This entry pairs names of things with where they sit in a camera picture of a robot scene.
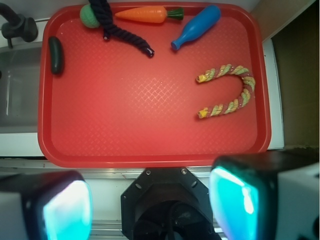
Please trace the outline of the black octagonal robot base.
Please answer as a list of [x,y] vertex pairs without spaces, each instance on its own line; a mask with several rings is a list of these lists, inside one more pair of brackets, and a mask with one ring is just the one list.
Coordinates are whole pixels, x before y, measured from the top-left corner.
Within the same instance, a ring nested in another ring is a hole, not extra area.
[[129,240],[219,240],[209,189],[187,168],[147,168],[121,194]]

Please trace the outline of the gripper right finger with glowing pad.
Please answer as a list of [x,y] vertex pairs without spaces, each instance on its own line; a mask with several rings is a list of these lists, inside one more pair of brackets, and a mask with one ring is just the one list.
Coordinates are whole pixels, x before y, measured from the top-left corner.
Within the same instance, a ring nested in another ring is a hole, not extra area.
[[320,156],[313,150],[223,155],[212,164],[209,200],[229,240],[317,240]]

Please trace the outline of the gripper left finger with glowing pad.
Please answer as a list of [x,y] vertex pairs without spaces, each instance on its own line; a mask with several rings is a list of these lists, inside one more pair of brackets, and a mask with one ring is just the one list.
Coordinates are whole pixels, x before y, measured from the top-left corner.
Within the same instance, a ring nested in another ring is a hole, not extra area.
[[87,240],[92,221],[91,189],[77,171],[0,177],[2,240]]

